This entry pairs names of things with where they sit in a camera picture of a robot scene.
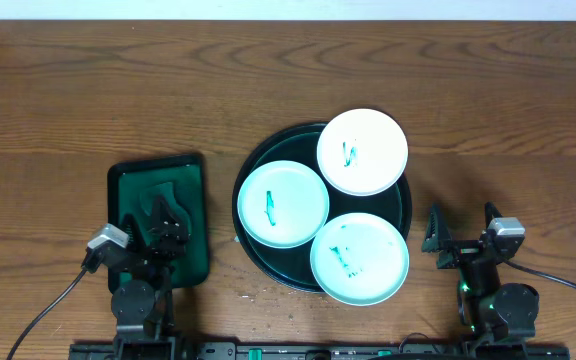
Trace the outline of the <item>green scouring sponge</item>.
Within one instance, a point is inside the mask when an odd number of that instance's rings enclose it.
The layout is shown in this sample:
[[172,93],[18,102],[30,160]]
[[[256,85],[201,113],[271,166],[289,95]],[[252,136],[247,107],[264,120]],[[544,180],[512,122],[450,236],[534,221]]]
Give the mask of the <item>green scouring sponge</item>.
[[192,233],[191,216],[177,201],[173,182],[164,182],[146,188],[139,194],[139,204],[146,214],[146,225],[150,229],[168,221],[172,225],[178,223],[179,227]]

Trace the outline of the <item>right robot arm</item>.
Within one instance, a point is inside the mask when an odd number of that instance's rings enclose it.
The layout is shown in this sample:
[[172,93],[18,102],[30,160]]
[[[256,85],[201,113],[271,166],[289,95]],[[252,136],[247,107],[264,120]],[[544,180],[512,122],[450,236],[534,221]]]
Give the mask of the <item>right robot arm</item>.
[[475,240],[456,240],[438,205],[431,207],[421,250],[438,255],[439,269],[455,269],[458,313],[472,335],[462,340],[464,354],[474,357],[495,348],[525,347],[536,334],[539,294],[527,284],[500,280],[497,266],[514,257],[525,239],[525,227],[504,217],[495,205],[484,205],[485,224]]

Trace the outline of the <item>white plate with green stain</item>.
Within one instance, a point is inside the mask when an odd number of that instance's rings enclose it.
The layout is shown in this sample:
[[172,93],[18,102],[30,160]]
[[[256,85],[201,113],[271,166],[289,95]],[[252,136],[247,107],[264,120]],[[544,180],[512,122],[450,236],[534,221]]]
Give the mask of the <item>white plate with green stain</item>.
[[337,190],[371,196],[394,185],[408,160],[406,136],[389,115],[359,108],[334,117],[316,148],[323,177]]

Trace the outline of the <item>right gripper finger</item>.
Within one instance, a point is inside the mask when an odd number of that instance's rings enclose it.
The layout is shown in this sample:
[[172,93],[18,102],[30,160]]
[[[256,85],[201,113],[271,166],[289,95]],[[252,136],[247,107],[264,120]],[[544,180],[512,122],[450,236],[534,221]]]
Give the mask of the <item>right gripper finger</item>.
[[439,252],[448,249],[451,244],[452,236],[443,214],[439,206],[433,204],[430,210],[429,221],[424,241],[421,246],[421,251]]
[[486,202],[484,205],[484,212],[485,212],[485,222],[486,222],[486,229],[488,232],[494,232],[495,234],[500,233],[500,226],[499,220],[502,218],[501,213],[494,205],[493,202]]

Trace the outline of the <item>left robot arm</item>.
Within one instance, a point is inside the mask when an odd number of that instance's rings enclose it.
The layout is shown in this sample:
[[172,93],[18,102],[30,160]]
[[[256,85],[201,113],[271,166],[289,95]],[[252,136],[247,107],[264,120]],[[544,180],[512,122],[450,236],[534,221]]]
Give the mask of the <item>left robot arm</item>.
[[172,273],[173,261],[185,254],[189,233],[162,195],[152,202],[148,233],[154,239],[142,242],[124,262],[122,269],[131,279],[112,296],[115,359],[175,359],[180,351],[174,334]]

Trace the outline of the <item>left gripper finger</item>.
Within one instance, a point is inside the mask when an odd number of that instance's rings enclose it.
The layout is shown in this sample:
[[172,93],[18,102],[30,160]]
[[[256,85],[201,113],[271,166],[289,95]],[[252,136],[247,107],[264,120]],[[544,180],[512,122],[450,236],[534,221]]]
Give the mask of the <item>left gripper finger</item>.
[[159,239],[189,239],[189,214],[177,203],[170,206],[164,196],[154,199],[150,220],[149,232]]
[[126,214],[121,221],[120,229],[129,237],[127,249],[141,250],[143,247],[143,237],[140,232],[139,224],[132,214]]

